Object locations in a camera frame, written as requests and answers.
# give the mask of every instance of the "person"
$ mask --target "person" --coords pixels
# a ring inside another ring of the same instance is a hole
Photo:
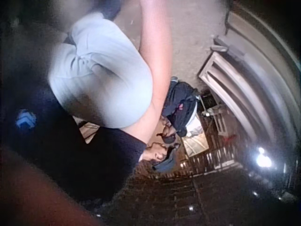
[[[149,150],[146,144],[159,121],[168,91],[172,40],[166,1],[140,0],[140,5],[139,51],[115,24],[89,10],[70,30],[74,43],[56,45],[52,52],[58,58],[52,57],[45,70],[47,44],[39,42],[40,47],[32,48],[32,54],[28,54],[29,48],[36,46],[36,38],[41,38],[31,35],[30,23],[21,20],[14,25],[14,34],[24,37],[20,42],[1,34],[5,55],[1,141],[46,173],[77,202],[111,200],[141,156],[149,158],[143,153]],[[93,42],[87,42],[84,54],[85,37]],[[88,145],[73,113],[102,125]]]
[[[157,136],[161,136],[166,144],[173,143],[176,134],[186,136],[186,127],[196,116],[197,108],[198,91],[188,83],[172,77],[161,115],[165,127]]]

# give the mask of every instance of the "concrete floor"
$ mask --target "concrete floor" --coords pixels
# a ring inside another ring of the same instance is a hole
[[[173,32],[173,75],[200,91],[204,83],[197,73],[210,54],[213,37],[224,34],[225,0],[168,0]],[[127,0],[115,23],[139,47],[139,0]]]

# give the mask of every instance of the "bright light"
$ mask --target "bright light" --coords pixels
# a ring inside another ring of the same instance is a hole
[[[258,148],[258,151],[260,152],[260,154],[264,154],[264,149],[262,147]]]
[[[264,156],[263,154],[260,154],[257,157],[256,162],[260,167],[271,167],[272,165],[271,159],[267,156]]]
[[[253,191],[252,193],[253,193],[253,195],[255,195],[256,197],[258,197],[258,196],[259,196],[259,195],[258,195],[258,193],[257,193],[257,192],[255,192],[255,191]]]

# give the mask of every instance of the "man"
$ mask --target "man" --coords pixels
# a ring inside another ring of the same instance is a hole
[[[168,91],[172,41],[166,1],[140,0],[140,4],[139,52],[116,25],[97,12],[79,18],[70,29],[71,44],[53,49],[58,58],[53,57],[50,68],[44,68],[48,43],[41,41],[34,48],[36,38],[42,39],[43,34],[27,32],[31,21],[13,26],[9,34],[18,34],[15,39],[1,38],[5,55],[1,141],[78,202],[109,201],[139,160],[149,158],[143,152]],[[103,126],[89,145],[70,114]]]
[[[162,110],[162,122],[165,125],[162,134],[164,143],[171,144],[175,135],[184,137],[186,127],[192,122],[198,108],[198,92],[188,83],[173,77]]]

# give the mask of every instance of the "floor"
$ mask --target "floor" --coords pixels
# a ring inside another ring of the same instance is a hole
[[[224,34],[226,0],[167,0],[173,33],[173,75],[202,90],[197,73],[210,54],[213,37]],[[115,23],[139,47],[139,0],[126,0]]]

